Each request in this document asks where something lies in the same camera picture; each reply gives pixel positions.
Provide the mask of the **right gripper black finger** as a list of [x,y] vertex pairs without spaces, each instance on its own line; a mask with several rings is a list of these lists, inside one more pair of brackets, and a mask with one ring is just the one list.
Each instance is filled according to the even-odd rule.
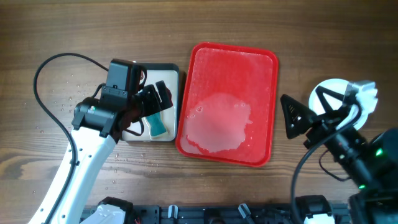
[[346,113],[346,109],[345,107],[343,107],[342,109],[340,108],[340,106],[337,109],[333,109],[331,107],[331,105],[329,104],[329,102],[327,102],[325,95],[330,96],[336,100],[340,100],[343,101],[344,99],[344,95],[342,95],[341,93],[337,93],[335,91],[332,91],[330,89],[327,89],[325,87],[322,86],[318,86],[315,89],[315,93],[318,96],[318,99],[320,100],[321,106],[324,110],[325,113],[338,113],[338,114],[345,114]]
[[317,116],[316,113],[286,94],[281,96],[280,102],[287,138],[293,139],[305,134],[312,127],[313,120]]

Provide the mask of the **white plate with red stain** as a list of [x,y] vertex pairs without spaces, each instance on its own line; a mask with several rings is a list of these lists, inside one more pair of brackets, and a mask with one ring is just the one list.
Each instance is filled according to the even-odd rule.
[[373,81],[349,82],[339,78],[325,80],[312,90],[308,107],[317,115],[337,110],[343,106],[344,98],[349,93],[354,94],[362,109],[360,118],[354,123],[354,129],[359,130],[378,103],[377,88]]

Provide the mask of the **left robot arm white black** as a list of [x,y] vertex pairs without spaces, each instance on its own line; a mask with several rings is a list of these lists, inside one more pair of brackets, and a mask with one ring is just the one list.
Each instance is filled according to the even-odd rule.
[[69,145],[50,188],[31,223],[81,223],[81,215],[100,169],[131,123],[172,107],[163,81],[136,90],[101,84],[99,99],[77,104]]

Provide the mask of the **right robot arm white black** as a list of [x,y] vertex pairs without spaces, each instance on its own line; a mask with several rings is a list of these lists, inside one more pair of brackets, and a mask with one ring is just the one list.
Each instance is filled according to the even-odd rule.
[[290,187],[290,214],[294,223],[331,223],[335,217],[321,195],[296,197],[299,173],[308,158],[325,146],[359,192],[349,197],[353,223],[397,223],[397,129],[392,128],[367,142],[355,129],[363,112],[373,106],[357,88],[344,94],[318,86],[315,92],[324,108],[316,114],[289,95],[280,102],[288,139],[306,135],[307,152],[297,164]]

